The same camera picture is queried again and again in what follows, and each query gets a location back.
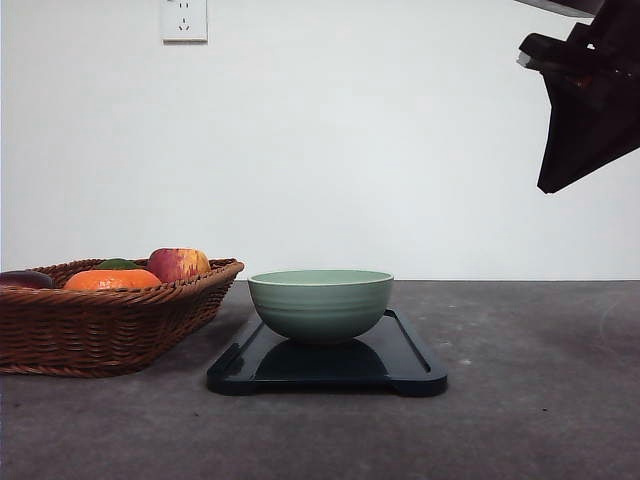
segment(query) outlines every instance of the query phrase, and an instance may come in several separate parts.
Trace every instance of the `basket rim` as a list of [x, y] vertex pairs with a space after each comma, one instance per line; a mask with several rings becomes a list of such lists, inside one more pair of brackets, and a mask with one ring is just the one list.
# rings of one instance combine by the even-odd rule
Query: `basket rim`
[[[132, 260], [144, 263], [148, 259]], [[75, 260], [73, 262], [50, 265], [46, 267], [34, 267], [27, 270], [42, 271], [50, 269], [73, 268], [79, 265], [97, 265], [103, 259]], [[164, 300], [174, 299], [177, 296], [191, 295], [199, 293], [207, 287], [217, 285], [225, 280], [235, 277], [244, 270], [244, 264], [235, 258], [210, 259], [211, 271], [194, 275], [187, 279], [176, 280], [174, 282], [162, 283], [161, 285], [145, 288], [114, 288], [105, 290], [65, 290], [63, 288], [29, 288], [18, 286], [4, 286], [1, 289], [1, 303], [24, 303], [33, 302], [45, 303], [68, 303], [77, 301], [79, 303], [93, 303], [104, 300], [109, 304], [131, 304], [134, 303], [160, 303]]]

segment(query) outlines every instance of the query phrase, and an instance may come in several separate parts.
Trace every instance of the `bowl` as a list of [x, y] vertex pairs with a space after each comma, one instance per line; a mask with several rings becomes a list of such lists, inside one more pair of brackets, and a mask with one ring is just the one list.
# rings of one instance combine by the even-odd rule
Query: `bowl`
[[249, 278], [258, 315], [276, 333], [303, 343], [340, 343], [382, 318], [393, 275], [364, 270], [295, 270]]

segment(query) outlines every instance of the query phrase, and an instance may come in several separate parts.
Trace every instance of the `wall socket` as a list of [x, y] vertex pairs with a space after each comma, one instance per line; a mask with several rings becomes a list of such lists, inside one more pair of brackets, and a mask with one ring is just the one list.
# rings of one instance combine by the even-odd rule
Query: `wall socket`
[[207, 0], [160, 0], [160, 28], [165, 42], [206, 42]]

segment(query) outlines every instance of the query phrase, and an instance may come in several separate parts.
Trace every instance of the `black tray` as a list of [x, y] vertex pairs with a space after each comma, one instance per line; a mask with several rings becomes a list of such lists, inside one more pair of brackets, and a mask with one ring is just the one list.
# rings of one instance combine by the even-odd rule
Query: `black tray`
[[367, 333], [331, 346], [288, 340], [255, 314], [207, 371], [207, 388], [224, 395], [313, 386], [391, 387], [425, 397], [446, 390], [447, 372], [409, 321], [391, 309]]

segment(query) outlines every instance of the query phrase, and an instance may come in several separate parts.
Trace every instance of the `table surface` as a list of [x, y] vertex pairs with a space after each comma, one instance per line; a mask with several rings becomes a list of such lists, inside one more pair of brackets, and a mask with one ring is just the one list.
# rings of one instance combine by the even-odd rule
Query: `table surface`
[[2, 376], [3, 480], [637, 479], [640, 282], [396, 282], [449, 371], [430, 398], [208, 391], [253, 312], [236, 282], [146, 370]]

